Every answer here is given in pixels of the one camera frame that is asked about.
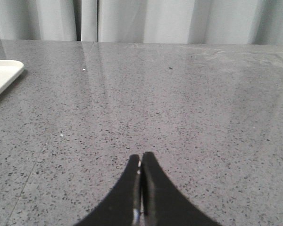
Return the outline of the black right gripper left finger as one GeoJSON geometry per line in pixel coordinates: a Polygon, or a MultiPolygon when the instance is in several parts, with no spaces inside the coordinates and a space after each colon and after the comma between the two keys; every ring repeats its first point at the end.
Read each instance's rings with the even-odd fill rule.
{"type": "Polygon", "coordinates": [[[141,210],[141,161],[129,161],[109,194],[78,226],[138,226],[141,210]]]}

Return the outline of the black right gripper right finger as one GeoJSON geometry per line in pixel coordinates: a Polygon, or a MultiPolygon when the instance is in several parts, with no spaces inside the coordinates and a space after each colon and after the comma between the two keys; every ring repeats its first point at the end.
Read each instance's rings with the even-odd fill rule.
{"type": "Polygon", "coordinates": [[[162,170],[154,153],[141,162],[141,187],[145,225],[217,226],[217,222],[191,204],[162,170]]]}

